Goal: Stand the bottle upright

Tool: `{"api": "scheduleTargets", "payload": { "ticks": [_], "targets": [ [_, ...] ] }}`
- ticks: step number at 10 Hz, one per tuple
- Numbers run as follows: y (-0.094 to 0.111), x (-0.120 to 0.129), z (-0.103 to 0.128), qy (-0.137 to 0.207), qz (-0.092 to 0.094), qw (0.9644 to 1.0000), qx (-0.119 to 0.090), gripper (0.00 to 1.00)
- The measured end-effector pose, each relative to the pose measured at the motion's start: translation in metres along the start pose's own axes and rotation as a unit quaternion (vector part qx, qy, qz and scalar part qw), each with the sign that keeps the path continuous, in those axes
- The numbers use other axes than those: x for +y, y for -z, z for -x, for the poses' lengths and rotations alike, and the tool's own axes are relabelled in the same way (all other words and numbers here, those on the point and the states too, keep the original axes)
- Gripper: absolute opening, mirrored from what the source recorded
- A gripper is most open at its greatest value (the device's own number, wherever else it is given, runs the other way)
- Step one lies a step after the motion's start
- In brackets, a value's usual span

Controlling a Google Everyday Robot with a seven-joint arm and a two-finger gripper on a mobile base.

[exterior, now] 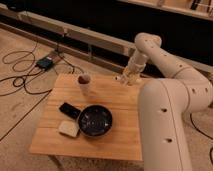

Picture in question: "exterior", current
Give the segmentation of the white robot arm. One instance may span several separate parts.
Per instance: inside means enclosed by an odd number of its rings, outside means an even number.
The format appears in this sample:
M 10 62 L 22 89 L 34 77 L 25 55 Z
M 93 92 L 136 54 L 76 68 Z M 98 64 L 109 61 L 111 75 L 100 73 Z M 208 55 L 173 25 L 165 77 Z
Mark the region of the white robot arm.
M 161 48 L 159 36 L 139 33 L 120 80 L 132 85 L 151 61 L 163 76 L 140 88 L 139 126 L 144 171 L 192 171 L 182 115 L 213 102 L 213 84 L 194 67 Z

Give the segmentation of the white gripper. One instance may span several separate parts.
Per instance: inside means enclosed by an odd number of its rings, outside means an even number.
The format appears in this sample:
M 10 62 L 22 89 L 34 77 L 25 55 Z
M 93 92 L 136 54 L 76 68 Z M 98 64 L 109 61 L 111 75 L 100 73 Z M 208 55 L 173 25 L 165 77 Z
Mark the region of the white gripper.
M 120 82 L 125 85 L 136 85 L 139 82 L 139 75 L 144 70 L 143 65 L 136 65 L 133 67 L 127 66 L 124 69 L 123 75 L 120 76 Z

